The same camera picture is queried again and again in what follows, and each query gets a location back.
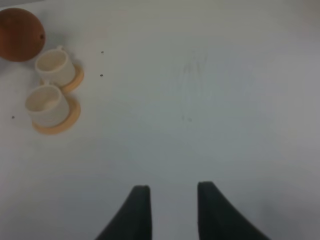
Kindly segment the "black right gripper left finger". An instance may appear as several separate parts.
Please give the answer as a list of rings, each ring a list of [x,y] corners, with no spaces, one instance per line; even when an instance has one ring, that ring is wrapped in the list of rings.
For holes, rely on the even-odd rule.
[[[134,186],[113,219],[97,236],[98,240],[150,240],[152,238],[151,190]]]

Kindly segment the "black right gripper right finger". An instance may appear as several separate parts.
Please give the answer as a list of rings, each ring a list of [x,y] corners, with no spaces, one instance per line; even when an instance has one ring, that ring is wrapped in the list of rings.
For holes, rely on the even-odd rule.
[[[268,239],[210,181],[197,185],[197,225],[200,240]]]

